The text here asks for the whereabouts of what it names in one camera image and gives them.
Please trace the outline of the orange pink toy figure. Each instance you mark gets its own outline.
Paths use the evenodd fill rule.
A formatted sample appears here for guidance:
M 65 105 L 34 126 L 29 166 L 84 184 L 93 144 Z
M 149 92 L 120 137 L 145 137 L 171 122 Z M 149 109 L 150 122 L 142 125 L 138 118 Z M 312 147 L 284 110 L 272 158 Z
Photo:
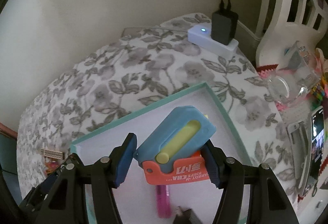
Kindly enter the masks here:
M 58 163 L 58 161 L 55 161 L 55 160 L 51 160 L 49 162 L 45 162 L 44 165 L 45 165 L 45 167 L 44 167 L 44 174 L 46 176 L 49 176 L 51 173 L 53 173 L 60 166 L 60 164 Z

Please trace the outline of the black cube charger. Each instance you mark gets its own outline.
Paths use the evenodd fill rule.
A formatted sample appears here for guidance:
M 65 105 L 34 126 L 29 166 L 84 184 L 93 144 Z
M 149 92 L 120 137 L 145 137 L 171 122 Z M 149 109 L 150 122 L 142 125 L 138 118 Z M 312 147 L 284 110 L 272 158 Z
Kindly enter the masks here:
M 180 206 L 176 208 L 173 224 L 203 224 L 192 209 L 183 210 Z

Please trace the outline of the pink lighter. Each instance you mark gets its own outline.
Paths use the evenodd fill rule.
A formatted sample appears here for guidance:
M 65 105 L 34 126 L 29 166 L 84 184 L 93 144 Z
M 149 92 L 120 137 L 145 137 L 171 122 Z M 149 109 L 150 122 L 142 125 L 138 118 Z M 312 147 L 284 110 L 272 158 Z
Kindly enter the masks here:
M 168 185 L 156 186 L 156 206 L 159 218 L 171 217 L 170 191 Z

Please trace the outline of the blue orange toy knife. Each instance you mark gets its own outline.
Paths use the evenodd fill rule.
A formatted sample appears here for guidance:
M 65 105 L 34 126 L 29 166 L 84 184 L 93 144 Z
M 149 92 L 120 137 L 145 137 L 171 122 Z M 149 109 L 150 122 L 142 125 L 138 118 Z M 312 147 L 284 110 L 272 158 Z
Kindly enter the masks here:
M 209 179 L 200 149 L 216 127 L 194 106 L 174 108 L 134 153 L 150 185 Z

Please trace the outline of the teal shallow box tray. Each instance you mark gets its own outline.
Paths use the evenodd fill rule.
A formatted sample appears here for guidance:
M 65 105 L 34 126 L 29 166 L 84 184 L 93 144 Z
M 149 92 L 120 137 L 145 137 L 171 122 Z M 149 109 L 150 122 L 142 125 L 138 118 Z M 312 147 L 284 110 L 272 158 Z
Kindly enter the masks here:
M 172 223 L 172 218 L 158 216 L 157 185 L 165 186 L 171 208 L 191 209 L 202 223 L 213 223 L 222 190 L 209 179 L 206 154 L 193 153 L 210 142 L 237 162 L 251 163 L 228 113 L 206 83 L 98 128 L 73 141 L 71 151 L 91 165 L 108 158 L 128 135 L 132 140 L 112 191 L 123 223 Z

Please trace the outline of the smartphone with lit screen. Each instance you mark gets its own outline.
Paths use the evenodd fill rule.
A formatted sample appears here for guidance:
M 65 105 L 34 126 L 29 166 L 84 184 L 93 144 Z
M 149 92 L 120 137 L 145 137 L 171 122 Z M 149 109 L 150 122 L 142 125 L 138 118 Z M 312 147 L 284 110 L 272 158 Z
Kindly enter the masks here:
M 325 119 L 323 107 L 319 106 L 311 113 L 310 135 L 308 137 L 309 154 L 307 156 L 306 184 L 303 191 L 305 196 L 317 183 L 323 159 L 323 145 L 325 138 Z

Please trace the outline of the grey phone stand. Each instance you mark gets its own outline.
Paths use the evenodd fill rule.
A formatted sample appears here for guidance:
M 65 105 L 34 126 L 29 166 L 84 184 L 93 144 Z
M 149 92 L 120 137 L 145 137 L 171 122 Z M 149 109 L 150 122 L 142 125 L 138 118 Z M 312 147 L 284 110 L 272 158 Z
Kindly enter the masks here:
M 309 168 L 309 140 L 306 125 L 303 121 L 289 124 L 287 133 L 291 143 L 296 186 L 300 190 Z

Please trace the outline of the crochet mat red white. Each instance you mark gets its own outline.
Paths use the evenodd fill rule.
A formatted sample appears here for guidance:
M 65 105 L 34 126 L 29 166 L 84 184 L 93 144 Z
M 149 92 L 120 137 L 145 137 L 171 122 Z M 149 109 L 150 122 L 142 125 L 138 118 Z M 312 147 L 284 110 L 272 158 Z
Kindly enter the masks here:
M 275 106 L 281 116 L 281 120 L 275 127 L 276 131 L 276 164 L 284 163 L 283 170 L 279 171 L 279 178 L 282 181 L 294 181 L 294 185 L 286 189 L 287 195 L 291 198 L 291 202 L 299 202 L 302 200 L 302 192 L 305 188 L 305 181 L 302 188 L 299 190 L 296 186 L 295 169 L 292 157 L 291 143 L 287 133 L 287 127 L 294 122 L 303 121 L 306 125 L 306 131 L 308 128 L 309 117 L 311 116 L 311 101 L 310 96 L 306 96 L 306 99 L 300 101 L 293 107 L 287 107 L 275 103 Z

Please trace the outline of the clear glass cup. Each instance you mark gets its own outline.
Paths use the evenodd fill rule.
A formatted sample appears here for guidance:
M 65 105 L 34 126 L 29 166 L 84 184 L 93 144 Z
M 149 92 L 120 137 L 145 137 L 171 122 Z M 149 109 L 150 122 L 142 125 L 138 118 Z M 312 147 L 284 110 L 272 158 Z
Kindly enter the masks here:
M 269 74 L 267 88 L 275 102 L 293 107 L 306 97 L 320 77 L 316 57 L 304 44 L 296 41 Z

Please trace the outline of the colourful toys pile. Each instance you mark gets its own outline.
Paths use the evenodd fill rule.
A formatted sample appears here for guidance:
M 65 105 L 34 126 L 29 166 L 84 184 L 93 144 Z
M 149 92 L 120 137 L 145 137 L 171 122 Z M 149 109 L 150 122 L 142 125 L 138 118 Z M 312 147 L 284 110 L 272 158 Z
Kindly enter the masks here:
M 315 57 L 317 61 L 316 72 L 319 72 L 319 82 L 311 89 L 311 94 L 316 97 L 319 102 L 327 98 L 327 59 L 324 57 L 320 48 L 315 49 Z

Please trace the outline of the floral grey white blanket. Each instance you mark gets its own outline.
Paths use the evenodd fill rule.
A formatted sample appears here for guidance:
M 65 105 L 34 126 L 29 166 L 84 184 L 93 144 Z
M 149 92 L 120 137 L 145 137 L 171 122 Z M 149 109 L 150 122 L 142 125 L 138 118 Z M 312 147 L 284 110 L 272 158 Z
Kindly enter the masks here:
M 37 94 L 19 122 L 22 195 L 44 180 L 41 148 L 67 152 L 72 141 L 206 82 L 229 114 L 252 164 L 269 164 L 297 207 L 290 143 L 266 83 L 242 52 L 224 58 L 187 39 L 189 28 L 208 22 L 206 15 L 193 13 L 126 35 L 91 53 Z

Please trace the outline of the black wall charger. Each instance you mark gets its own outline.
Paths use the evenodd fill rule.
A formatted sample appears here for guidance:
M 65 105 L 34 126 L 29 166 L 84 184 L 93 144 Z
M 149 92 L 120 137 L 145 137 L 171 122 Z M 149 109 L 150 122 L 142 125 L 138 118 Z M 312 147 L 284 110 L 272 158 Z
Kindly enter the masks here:
M 219 9 L 212 14 L 211 38 L 228 45 L 235 37 L 238 14 L 227 9 Z

